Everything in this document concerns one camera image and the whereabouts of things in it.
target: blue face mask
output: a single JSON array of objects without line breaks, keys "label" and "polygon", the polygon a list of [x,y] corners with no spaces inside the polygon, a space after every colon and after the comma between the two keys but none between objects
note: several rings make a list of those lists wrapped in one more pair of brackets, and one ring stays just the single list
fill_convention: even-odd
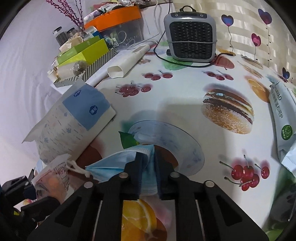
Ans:
[{"label": "blue face mask", "polygon": [[138,145],[124,149],[87,166],[85,170],[100,182],[108,181],[114,175],[123,172],[125,165],[135,160],[137,152],[147,155],[147,163],[143,166],[141,194],[154,195],[157,193],[154,145]]}]

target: plastic bag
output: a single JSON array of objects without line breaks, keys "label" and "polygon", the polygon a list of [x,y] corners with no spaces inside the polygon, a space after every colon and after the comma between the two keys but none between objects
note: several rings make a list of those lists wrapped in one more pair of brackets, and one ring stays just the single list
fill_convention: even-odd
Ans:
[{"label": "plastic bag", "polygon": [[76,160],[115,114],[101,92],[79,79],[24,141],[36,142],[46,165],[66,153]]},{"label": "plastic bag", "polygon": [[137,0],[118,0],[118,2],[119,2],[121,5],[127,7],[127,6],[132,6],[134,3],[137,2]]},{"label": "plastic bag", "polygon": [[66,169],[69,154],[56,157],[36,177],[32,184],[36,189],[37,200],[50,196],[63,203],[69,189],[69,177]]},{"label": "plastic bag", "polygon": [[103,6],[101,6],[98,10],[106,13],[106,12],[110,12],[113,10],[113,8],[118,7],[118,6],[122,6],[121,4],[113,4],[113,3],[107,3]]},{"label": "plastic bag", "polygon": [[282,82],[272,84],[269,100],[276,126],[279,160],[296,177],[296,98],[294,89],[293,85],[289,85],[288,88]]}]

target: striped box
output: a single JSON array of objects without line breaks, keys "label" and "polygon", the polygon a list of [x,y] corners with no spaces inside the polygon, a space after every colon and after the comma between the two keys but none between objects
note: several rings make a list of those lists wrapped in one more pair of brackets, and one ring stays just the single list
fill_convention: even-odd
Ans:
[{"label": "striped box", "polygon": [[[85,70],[85,72],[82,74],[82,80],[86,82],[95,72],[99,70],[99,68],[101,68],[105,63],[112,59],[116,54],[117,52],[115,48],[110,49],[108,53],[104,54],[101,58],[96,60]],[[54,85],[57,88],[72,85],[75,83],[76,80],[79,79],[80,76],[75,76],[66,80],[57,79],[57,81],[54,82]]]}]

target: space heater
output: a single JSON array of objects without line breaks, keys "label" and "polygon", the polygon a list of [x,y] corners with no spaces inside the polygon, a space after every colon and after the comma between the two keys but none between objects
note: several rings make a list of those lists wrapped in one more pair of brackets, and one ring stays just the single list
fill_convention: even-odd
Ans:
[{"label": "space heater", "polygon": [[[184,7],[192,12],[185,12]],[[210,62],[216,52],[216,22],[206,13],[184,7],[164,18],[170,54],[180,61]]]}]

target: wet wipes package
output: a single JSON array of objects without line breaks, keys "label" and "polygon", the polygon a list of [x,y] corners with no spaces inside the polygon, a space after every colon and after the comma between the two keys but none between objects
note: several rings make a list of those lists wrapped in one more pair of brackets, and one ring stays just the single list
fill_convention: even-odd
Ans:
[{"label": "wet wipes package", "polygon": [[24,141],[36,142],[46,165],[66,153],[75,161],[115,114],[101,92],[77,80]]},{"label": "wet wipes package", "polygon": [[275,121],[279,160],[296,177],[295,90],[292,84],[272,84],[269,100]]}]

